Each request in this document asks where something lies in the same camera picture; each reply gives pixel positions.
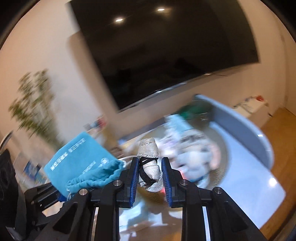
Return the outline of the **dried flower bouquet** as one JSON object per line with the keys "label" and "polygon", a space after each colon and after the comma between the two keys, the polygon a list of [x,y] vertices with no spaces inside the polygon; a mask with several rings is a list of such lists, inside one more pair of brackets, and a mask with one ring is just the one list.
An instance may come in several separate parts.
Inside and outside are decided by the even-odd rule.
{"label": "dried flower bouquet", "polygon": [[18,97],[9,106],[11,118],[29,137],[38,136],[55,150],[64,142],[59,138],[52,107],[54,94],[48,70],[28,72],[18,81]]}

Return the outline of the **white cloth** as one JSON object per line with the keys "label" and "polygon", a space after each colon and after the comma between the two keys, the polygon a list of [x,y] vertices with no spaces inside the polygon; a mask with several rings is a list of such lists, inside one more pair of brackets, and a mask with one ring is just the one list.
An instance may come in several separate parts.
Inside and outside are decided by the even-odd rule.
{"label": "white cloth", "polygon": [[148,192],[157,193],[163,189],[162,172],[158,165],[159,149],[154,138],[139,142],[139,185]]}

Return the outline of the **glass measuring jug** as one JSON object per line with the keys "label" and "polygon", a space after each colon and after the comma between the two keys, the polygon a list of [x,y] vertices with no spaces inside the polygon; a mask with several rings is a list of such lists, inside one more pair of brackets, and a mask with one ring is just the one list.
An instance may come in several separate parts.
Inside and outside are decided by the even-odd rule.
{"label": "glass measuring jug", "polygon": [[182,118],[185,120],[199,120],[199,121],[210,121],[212,118],[213,105],[205,100],[196,100],[183,106],[177,111]]}

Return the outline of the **white low cabinet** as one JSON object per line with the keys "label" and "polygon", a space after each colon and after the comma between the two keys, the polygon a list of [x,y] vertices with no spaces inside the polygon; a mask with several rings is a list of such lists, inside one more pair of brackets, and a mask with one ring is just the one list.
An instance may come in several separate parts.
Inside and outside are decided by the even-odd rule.
{"label": "white low cabinet", "polygon": [[269,103],[262,95],[253,95],[232,107],[234,111],[261,128],[269,120]]}

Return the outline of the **black wall television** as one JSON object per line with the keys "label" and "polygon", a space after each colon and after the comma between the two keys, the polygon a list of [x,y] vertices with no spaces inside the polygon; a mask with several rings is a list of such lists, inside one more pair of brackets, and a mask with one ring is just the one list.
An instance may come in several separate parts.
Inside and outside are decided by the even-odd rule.
{"label": "black wall television", "polygon": [[259,61],[238,1],[70,1],[70,7],[119,110]]}

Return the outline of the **blue drawstring pouch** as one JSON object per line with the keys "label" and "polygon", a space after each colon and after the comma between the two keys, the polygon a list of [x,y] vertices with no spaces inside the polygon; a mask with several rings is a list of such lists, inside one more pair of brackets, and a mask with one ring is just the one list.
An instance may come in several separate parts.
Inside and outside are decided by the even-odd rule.
{"label": "blue drawstring pouch", "polygon": [[45,165],[51,184],[67,199],[79,190],[102,188],[118,179],[125,162],[118,160],[86,132],[65,144]]}

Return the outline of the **brown glass bowl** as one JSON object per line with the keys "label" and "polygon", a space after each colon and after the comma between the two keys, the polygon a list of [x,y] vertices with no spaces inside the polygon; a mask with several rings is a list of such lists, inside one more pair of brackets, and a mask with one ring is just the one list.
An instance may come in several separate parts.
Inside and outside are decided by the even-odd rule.
{"label": "brown glass bowl", "polygon": [[173,169],[200,188],[209,188],[210,174],[221,164],[221,150],[216,142],[201,130],[186,125],[159,126],[144,138],[154,138],[160,158],[167,157]]}

